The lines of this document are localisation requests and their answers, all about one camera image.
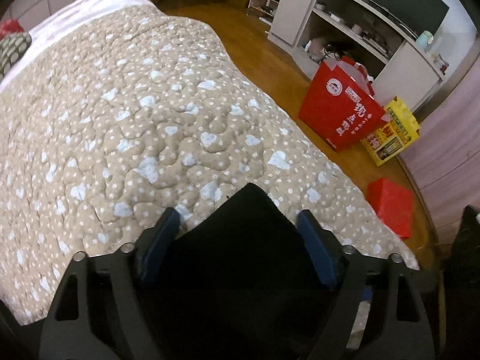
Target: white cabinet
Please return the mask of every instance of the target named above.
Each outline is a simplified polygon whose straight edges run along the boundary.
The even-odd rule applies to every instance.
[[[373,82],[375,100],[385,105],[398,96],[415,110],[438,79],[424,56],[405,41]]]
[[[312,1],[280,0],[270,32],[293,46]]]

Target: logo on bag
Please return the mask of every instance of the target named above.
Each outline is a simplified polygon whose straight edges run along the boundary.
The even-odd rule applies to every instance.
[[[342,93],[342,83],[337,79],[329,79],[327,81],[327,91],[333,96],[338,96]]]

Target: metal bolt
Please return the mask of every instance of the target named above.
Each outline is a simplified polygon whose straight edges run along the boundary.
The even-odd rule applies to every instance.
[[[87,254],[84,251],[78,251],[73,255],[73,261],[82,261]]]
[[[135,244],[131,242],[127,242],[126,244],[120,246],[120,250],[122,253],[130,253],[131,251],[133,251],[133,249],[135,249]]]
[[[354,254],[357,251],[352,245],[343,245],[342,250],[345,254]]]
[[[400,256],[398,253],[393,253],[390,255],[390,258],[394,263],[400,264],[403,262],[403,257]]]

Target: quilted blanket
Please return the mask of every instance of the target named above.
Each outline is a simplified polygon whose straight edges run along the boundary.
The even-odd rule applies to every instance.
[[[169,206],[188,231],[247,182],[291,221],[310,209],[342,243],[416,266],[196,20],[143,5],[79,27],[0,94],[0,129],[0,296],[22,324],[46,316],[76,251],[113,252]]]

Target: wooden floor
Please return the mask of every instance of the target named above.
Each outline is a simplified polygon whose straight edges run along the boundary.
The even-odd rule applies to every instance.
[[[310,82],[286,52],[267,40],[266,31],[269,27],[258,18],[226,4],[201,4],[199,0],[187,0],[179,4],[170,2],[160,5],[160,9],[168,15],[192,17],[209,24],[219,35],[238,69],[288,112],[307,137],[337,163],[363,193],[370,182],[380,177],[387,177],[413,190],[397,159],[376,167],[360,144],[337,153],[298,119]],[[431,234],[428,218],[415,195],[412,237],[406,244],[424,267],[431,267],[435,261],[430,247],[434,243]]]

